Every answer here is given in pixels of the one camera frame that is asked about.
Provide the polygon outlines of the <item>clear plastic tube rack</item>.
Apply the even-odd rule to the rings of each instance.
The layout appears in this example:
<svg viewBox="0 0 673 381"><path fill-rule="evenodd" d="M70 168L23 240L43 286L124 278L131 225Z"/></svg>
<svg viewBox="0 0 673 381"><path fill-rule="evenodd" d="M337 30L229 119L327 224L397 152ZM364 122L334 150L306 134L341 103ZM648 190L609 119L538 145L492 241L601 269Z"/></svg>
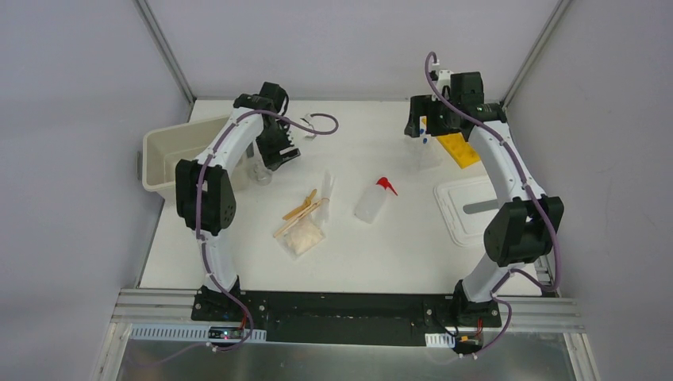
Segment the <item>clear plastic tube rack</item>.
<svg viewBox="0 0 673 381"><path fill-rule="evenodd" d="M421 143L422 138L412 139L411 150L416 169L426 171L439 167L442 164L442 157L436 151L432 138L428 138L428 144Z"/></svg>

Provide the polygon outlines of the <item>small glass flask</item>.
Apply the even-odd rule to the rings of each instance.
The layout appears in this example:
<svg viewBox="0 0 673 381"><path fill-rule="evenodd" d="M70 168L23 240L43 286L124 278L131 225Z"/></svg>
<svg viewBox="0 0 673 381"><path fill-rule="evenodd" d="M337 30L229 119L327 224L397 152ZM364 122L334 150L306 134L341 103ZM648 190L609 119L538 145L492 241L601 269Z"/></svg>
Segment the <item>small glass flask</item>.
<svg viewBox="0 0 673 381"><path fill-rule="evenodd" d="M267 186L272 181L273 172L266 168L262 160L254 159L248 165L248 177L259 186Z"/></svg>

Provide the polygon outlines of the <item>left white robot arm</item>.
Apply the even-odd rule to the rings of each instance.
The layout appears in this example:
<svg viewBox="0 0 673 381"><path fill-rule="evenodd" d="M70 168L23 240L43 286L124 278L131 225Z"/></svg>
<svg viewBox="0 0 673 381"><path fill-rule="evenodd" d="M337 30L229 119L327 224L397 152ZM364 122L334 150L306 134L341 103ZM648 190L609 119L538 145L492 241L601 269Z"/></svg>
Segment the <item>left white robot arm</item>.
<svg viewBox="0 0 673 381"><path fill-rule="evenodd" d="M256 94L241 94L213 141L192 160L175 167L178 215L201 246L206 271L204 286L219 292L211 309L223 321L236 319L242 300L230 292L238 281L228 249L228 229L237 211L232 175L247 154L259 156L262 168L274 172L299 157L283 121L289 96L277 83L265 82Z"/></svg>

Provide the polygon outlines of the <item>bag of white powder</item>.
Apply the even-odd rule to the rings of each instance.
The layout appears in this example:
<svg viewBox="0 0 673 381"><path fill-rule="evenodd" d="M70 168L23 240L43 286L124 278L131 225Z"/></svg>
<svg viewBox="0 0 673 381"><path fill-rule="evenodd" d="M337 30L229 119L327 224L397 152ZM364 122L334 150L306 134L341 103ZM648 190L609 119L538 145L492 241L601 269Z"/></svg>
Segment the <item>bag of white powder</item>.
<svg viewBox="0 0 673 381"><path fill-rule="evenodd" d="M285 249L294 257L306 254L325 239L325 234L311 220L301 220L290 227L281 239Z"/></svg>

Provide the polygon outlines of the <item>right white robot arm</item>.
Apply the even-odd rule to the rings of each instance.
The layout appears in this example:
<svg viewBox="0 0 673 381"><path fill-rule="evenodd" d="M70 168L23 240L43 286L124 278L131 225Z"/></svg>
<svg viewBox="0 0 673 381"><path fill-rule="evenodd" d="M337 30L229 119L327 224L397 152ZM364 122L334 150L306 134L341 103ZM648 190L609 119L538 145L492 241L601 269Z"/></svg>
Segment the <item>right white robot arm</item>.
<svg viewBox="0 0 673 381"><path fill-rule="evenodd" d="M525 166L513 142L507 116L498 103L487 103L479 72L425 73L431 94L410 99L404 133L411 138L461 136L478 154L498 202L483 234L485 254L456 286L450 312L470 325L482 315L483 303L523 267L549 253L560 254L557 232L564 212Z"/></svg>

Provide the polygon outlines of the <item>yellow test tube rack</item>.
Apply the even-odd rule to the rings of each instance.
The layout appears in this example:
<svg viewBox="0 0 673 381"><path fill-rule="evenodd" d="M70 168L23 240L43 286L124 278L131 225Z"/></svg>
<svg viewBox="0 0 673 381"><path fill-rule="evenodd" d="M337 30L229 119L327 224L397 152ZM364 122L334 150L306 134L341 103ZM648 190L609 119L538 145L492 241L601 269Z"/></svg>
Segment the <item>yellow test tube rack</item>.
<svg viewBox="0 0 673 381"><path fill-rule="evenodd" d="M479 154L464 140L460 133L431 137L427 130L427 117L417 117L415 121L418 123L418 132L421 126L425 127L425 133L421 134L419 132L419 138L428 137L433 139L436 151L442 157L442 163L445 157L450 157L460 169L464 169L480 161Z"/></svg>

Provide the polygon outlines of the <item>beige plastic bin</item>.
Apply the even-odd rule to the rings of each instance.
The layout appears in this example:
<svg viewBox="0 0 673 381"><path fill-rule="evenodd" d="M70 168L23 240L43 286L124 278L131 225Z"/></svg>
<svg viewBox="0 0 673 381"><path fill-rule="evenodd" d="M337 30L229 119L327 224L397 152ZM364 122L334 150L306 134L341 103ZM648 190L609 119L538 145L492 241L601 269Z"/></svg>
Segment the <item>beige plastic bin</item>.
<svg viewBox="0 0 673 381"><path fill-rule="evenodd" d="M148 192L166 202L175 201L175 167L180 160L193 160L215 141L229 117L222 115L153 129L142 140L140 181Z"/></svg>

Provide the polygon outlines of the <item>white bin lid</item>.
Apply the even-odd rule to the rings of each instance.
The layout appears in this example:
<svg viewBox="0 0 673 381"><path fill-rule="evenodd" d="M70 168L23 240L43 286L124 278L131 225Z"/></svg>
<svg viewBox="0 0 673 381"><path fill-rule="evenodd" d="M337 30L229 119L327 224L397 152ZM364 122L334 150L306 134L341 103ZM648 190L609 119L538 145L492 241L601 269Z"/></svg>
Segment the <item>white bin lid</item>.
<svg viewBox="0 0 673 381"><path fill-rule="evenodd" d="M486 228L499 210L488 177L442 183L433 193L453 242L464 248L483 246Z"/></svg>

